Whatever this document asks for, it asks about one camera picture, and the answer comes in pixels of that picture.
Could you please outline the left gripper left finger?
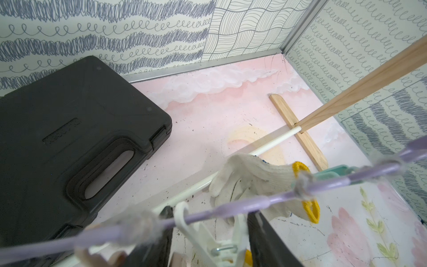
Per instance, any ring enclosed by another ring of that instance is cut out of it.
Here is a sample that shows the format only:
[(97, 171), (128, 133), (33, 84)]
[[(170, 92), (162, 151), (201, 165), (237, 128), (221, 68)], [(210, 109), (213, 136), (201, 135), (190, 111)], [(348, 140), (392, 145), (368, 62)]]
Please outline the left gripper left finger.
[(167, 267), (170, 259), (173, 229), (163, 231), (154, 244), (139, 245), (127, 256), (122, 267)]

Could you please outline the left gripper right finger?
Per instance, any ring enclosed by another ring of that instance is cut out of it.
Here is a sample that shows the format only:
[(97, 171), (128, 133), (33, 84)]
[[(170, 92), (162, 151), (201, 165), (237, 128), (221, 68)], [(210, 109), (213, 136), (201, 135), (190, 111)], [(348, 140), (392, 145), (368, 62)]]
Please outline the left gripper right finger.
[(260, 211), (247, 218), (249, 243), (255, 267), (303, 267)]

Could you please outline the yellow dotted work glove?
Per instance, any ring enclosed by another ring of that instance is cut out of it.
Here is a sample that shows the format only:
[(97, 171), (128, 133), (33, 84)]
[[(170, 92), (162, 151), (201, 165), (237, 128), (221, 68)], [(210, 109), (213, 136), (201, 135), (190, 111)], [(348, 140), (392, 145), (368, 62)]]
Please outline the yellow dotted work glove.
[(253, 267), (252, 253), (246, 250), (243, 267)]

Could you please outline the purple clip hanger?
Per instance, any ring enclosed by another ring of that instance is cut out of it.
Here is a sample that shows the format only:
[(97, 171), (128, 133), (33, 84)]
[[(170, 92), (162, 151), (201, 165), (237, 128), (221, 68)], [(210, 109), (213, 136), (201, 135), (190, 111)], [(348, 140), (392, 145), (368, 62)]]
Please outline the purple clip hanger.
[[(390, 160), (377, 163), (349, 175), (324, 181), (310, 181), (308, 174), (302, 174), (293, 190), (272, 196), (257, 196), (251, 199), (229, 202), (212, 210), (185, 215), (185, 223), (197, 223), (212, 218), (230, 218), (240, 214), (266, 209), (273, 204), (290, 200), (309, 200), (328, 190), (343, 188), (358, 181), (376, 179), (401, 172), (408, 162), (418, 161), (427, 156), (427, 138), (422, 137), (408, 143), (404, 150)], [(176, 227), (173, 219), (159, 219), (150, 211), (134, 213), (118, 222), (85, 230), (81, 234), (53, 241), (1, 248), (1, 264), (11, 264), (27, 259), (40, 258), (51, 254), (71, 251), (75, 248), (90, 248), (105, 243), (118, 245), (150, 244), (157, 241), (163, 230)]]

